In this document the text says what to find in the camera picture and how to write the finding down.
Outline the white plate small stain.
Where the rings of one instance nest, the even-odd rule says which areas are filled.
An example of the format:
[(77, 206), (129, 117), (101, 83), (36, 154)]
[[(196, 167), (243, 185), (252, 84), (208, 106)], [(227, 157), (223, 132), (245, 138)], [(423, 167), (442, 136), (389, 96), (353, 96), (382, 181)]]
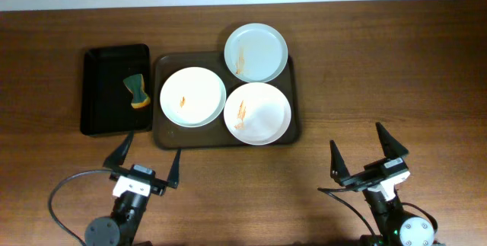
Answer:
[(164, 115), (172, 123), (196, 128), (209, 124), (220, 115), (227, 91), (213, 71), (189, 67), (175, 72), (165, 81), (159, 98)]

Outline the brown serving tray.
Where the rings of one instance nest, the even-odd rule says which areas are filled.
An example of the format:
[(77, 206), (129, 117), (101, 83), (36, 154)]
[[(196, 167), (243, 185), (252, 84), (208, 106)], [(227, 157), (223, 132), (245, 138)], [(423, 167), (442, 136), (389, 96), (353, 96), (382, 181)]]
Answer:
[[(154, 64), (152, 133), (155, 145), (164, 150), (244, 146), (243, 142), (237, 140), (228, 131), (223, 115), (219, 115), (209, 124), (196, 128), (178, 126), (164, 115), (160, 105), (162, 86), (173, 73), (188, 67), (203, 67), (214, 72), (224, 82), (228, 94), (244, 83), (228, 70), (222, 52), (172, 53), (161, 56)], [(288, 57), (285, 69), (277, 78), (271, 80), (270, 84), (279, 89), (291, 105), (290, 125), (284, 135), (273, 144), (293, 144), (300, 138), (301, 121), (294, 62), (291, 57)]]

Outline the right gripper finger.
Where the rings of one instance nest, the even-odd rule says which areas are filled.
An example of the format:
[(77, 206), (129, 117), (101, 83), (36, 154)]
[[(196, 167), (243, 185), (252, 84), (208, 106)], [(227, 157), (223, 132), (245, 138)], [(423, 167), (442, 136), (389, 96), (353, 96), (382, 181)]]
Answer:
[(331, 151), (330, 177), (335, 181), (345, 181), (350, 178), (349, 170), (335, 142), (331, 140), (329, 144)]
[(409, 150), (392, 137), (381, 123), (377, 122), (375, 125), (386, 158), (405, 158), (409, 154)]

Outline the black rectangular tray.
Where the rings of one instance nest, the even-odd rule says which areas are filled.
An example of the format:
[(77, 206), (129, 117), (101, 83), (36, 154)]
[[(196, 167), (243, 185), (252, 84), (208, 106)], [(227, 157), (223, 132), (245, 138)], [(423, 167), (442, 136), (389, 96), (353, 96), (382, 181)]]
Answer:
[(124, 79), (141, 75), (144, 92), (151, 94), (151, 57), (138, 43), (89, 49), (84, 54), (80, 131), (108, 136), (151, 129), (152, 105), (132, 106), (133, 93)]

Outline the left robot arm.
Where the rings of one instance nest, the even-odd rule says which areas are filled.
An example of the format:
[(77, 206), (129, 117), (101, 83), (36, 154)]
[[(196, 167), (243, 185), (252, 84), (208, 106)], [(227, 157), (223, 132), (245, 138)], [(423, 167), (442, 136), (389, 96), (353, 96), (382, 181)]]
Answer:
[(117, 246), (133, 244), (136, 232), (152, 195), (163, 196), (166, 189), (179, 185), (180, 155), (177, 150), (167, 179), (156, 177), (156, 172), (141, 165), (127, 169), (123, 163), (128, 155), (134, 133), (128, 136), (103, 162), (115, 181), (112, 195), (115, 197), (109, 216), (94, 219), (86, 228), (84, 243), (87, 246)]

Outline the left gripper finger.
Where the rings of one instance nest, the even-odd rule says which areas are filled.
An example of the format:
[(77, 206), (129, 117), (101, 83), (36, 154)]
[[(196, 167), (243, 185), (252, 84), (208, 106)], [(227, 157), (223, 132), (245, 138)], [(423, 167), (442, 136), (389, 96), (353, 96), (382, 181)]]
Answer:
[(128, 155), (132, 140), (134, 138), (134, 132), (131, 131), (123, 142), (106, 157), (103, 162), (105, 168), (115, 169), (116, 167), (122, 166)]
[(180, 181), (180, 155), (181, 149), (178, 149), (167, 177), (167, 186), (172, 189), (177, 189)]

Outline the white plate large stain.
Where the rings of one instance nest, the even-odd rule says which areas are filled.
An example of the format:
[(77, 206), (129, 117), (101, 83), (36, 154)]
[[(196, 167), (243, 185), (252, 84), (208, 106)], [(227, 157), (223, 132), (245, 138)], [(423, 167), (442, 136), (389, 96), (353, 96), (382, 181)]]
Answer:
[(241, 85), (226, 100), (224, 123), (237, 140), (268, 145), (291, 124), (291, 104), (277, 87), (263, 82)]

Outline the green and yellow sponge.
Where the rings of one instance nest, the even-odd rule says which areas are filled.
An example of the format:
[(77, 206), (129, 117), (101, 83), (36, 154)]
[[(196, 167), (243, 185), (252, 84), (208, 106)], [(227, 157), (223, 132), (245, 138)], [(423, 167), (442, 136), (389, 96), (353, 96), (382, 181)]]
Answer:
[(140, 109), (151, 103), (150, 96), (145, 92), (145, 80), (143, 74), (131, 75), (124, 78), (123, 84), (132, 94), (132, 108)]

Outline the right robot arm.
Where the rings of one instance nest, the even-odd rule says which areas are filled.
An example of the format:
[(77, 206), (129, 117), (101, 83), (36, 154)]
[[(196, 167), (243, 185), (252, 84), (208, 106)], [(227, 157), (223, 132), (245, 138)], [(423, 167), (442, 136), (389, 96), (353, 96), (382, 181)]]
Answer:
[[(396, 185), (410, 176), (405, 157), (409, 150), (399, 143), (381, 123), (375, 124), (384, 158), (364, 166), (360, 173), (351, 175), (334, 141), (330, 141), (330, 177), (339, 189), (320, 188), (319, 191), (350, 208), (366, 225), (368, 235), (362, 235), (360, 245), (432, 246), (438, 245), (436, 219), (411, 203), (404, 203), (397, 195)], [(364, 216), (337, 193), (359, 192), (364, 195), (378, 231), (375, 232)]]

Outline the pale blue plate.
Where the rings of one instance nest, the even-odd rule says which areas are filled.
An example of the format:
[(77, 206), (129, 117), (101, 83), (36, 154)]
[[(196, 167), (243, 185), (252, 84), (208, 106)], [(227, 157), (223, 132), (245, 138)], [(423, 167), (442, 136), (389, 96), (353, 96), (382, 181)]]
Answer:
[(268, 82), (285, 69), (288, 46), (275, 28), (260, 23), (245, 24), (226, 40), (224, 61), (230, 73), (241, 81)]

